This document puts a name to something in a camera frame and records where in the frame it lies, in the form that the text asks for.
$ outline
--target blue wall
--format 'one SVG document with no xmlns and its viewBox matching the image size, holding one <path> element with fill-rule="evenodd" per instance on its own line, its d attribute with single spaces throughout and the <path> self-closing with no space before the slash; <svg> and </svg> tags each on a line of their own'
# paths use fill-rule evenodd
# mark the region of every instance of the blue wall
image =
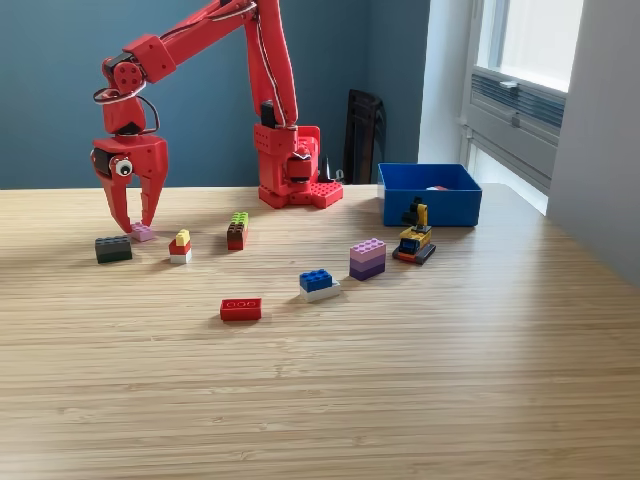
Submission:
<svg viewBox="0 0 640 480">
<path fill-rule="evenodd" d="M 91 141 L 105 136 L 91 94 L 100 63 L 161 33 L 206 0 L 0 2 L 0 188 L 97 187 Z M 300 124 L 318 125 L 342 161 L 348 91 L 369 90 L 389 115 L 388 161 L 417 160 L 428 0 L 281 0 Z M 150 85 L 169 142 L 168 186 L 256 185 L 244 33 L 236 31 Z"/>
<path fill-rule="evenodd" d="M 415 163 L 420 144 L 430 1 L 369 3 L 367 88 L 385 105 L 384 160 Z"/>
</svg>

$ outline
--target stacked lego bricks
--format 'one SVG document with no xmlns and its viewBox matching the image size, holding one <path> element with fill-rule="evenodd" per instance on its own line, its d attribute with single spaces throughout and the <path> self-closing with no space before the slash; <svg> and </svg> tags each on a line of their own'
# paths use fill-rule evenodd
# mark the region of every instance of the stacked lego bricks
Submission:
<svg viewBox="0 0 640 480">
<path fill-rule="evenodd" d="M 349 276 L 363 282 L 384 272 L 387 245 L 372 238 L 351 247 L 350 257 Z"/>
<path fill-rule="evenodd" d="M 340 283 L 326 270 L 314 270 L 300 275 L 300 296 L 309 302 L 340 295 Z"/>
<path fill-rule="evenodd" d="M 247 212 L 234 213 L 227 229 L 227 248 L 229 250 L 244 250 L 248 234 L 249 214 Z"/>
<path fill-rule="evenodd" d="M 177 264 L 186 264 L 191 261 L 189 230 L 180 230 L 176 238 L 169 244 L 169 261 Z"/>
</svg>

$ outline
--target black chair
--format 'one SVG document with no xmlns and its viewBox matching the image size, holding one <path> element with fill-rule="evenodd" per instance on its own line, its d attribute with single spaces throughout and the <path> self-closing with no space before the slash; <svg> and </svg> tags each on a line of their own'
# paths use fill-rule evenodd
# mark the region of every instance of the black chair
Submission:
<svg viewBox="0 0 640 480">
<path fill-rule="evenodd" d="M 384 162 L 386 124 L 384 105 L 380 98 L 359 90 L 349 91 L 342 159 L 343 183 L 372 183 L 376 143 L 379 147 L 380 162 Z"/>
</svg>

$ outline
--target googly eye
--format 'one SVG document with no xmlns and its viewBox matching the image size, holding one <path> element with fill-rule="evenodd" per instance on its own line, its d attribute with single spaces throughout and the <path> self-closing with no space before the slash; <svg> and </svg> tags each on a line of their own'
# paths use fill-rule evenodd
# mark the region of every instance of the googly eye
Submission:
<svg viewBox="0 0 640 480">
<path fill-rule="evenodd" d="M 121 177 L 128 177 L 133 173 L 133 165 L 128 158 L 123 158 L 116 162 L 115 170 Z"/>
</svg>

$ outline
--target pink lego brick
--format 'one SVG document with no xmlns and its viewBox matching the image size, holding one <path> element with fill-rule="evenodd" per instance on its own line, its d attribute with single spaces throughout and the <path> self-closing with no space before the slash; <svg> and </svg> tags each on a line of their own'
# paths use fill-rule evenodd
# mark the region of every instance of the pink lego brick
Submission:
<svg viewBox="0 0 640 480">
<path fill-rule="evenodd" d="M 151 227 L 147 227 L 140 222 L 134 223 L 133 225 L 131 225 L 131 228 L 132 231 L 129 235 L 131 236 L 131 238 L 134 238 L 139 242 L 148 242 L 149 240 L 152 240 L 154 238 L 153 230 L 151 230 Z"/>
<path fill-rule="evenodd" d="M 359 243 L 351 247 L 351 258 L 364 263 L 371 259 L 384 256 L 387 254 L 387 245 L 377 238 L 372 238 L 366 242 Z"/>
</svg>

